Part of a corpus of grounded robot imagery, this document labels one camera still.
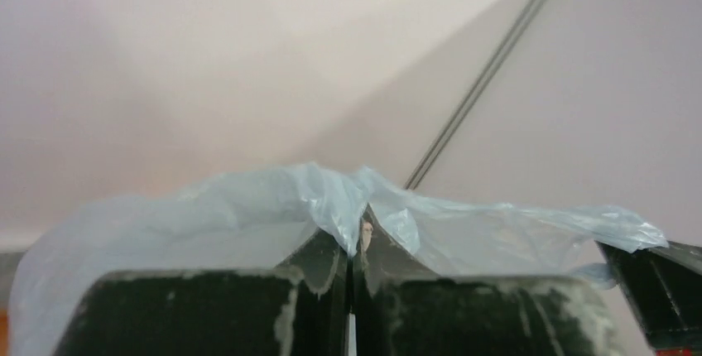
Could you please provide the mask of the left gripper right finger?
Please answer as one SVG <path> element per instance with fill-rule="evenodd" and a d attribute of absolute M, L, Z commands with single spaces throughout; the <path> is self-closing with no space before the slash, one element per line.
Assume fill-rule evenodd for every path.
<path fill-rule="evenodd" d="M 554 275 L 446 276 L 365 209 L 353 259 L 359 355 L 622 355 L 586 281 Z"/>

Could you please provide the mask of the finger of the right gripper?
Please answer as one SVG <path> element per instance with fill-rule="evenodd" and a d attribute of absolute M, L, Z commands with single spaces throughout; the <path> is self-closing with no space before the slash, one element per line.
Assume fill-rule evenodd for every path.
<path fill-rule="evenodd" d="M 701 247 L 670 241 L 628 253 L 598 244 L 652 349 L 701 348 Z"/>

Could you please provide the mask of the right aluminium corner post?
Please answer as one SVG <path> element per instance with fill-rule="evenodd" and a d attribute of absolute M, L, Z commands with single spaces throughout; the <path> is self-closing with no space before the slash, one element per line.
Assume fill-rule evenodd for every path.
<path fill-rule="evenodd" d="M 467 89 L 463 98 L 459 101 L 445 124 L 437 133 L 434 141 L 427 148 L 425 154 L 407 178 L 404 184 L 406 190 L 416 190 L 425 179 L 433 165 L 439 160 L 440 154 L 457 133 L 460 125 L 478 102 L 494 76 L 501 69 L 515 45 L 522 38 L 522 35 L 538 15 L 545 2 L 546 0 L 526 1 L 523 9 L 519 12 L 519 15 L 516 17 L 505 36 L 501 39 L 495 51 L 490 55 L 489 60 L 481 69 L 475 81 Z"/>

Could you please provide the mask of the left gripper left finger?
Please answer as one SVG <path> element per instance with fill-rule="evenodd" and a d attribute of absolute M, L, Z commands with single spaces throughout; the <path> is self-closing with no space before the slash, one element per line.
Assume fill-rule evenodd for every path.
<path fill-rule="evenodd" d="M 272 268 L 110 272 L 55 354 L 345 355 L 346 278 L 346 254 L 323 231 Z"/>

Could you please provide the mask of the blue plastic trash bag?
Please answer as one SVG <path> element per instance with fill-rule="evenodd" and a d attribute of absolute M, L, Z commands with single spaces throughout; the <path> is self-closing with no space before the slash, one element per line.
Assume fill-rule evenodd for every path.
<path fill-rule="evenodd" d="M 162 197 L 95 201 L 44 233 L 12 283 L 9 352 L 49 354 L 80 297 L 108 272 L 271 267 L 314 232 L 354 255 L 366 209 L 404 250 L 448 275 L 567 272 L 592 240 L 629 253 L 668 244 L 616 206 L 465 204 L 403 190 L 367 167 L 224 173 Z"/>

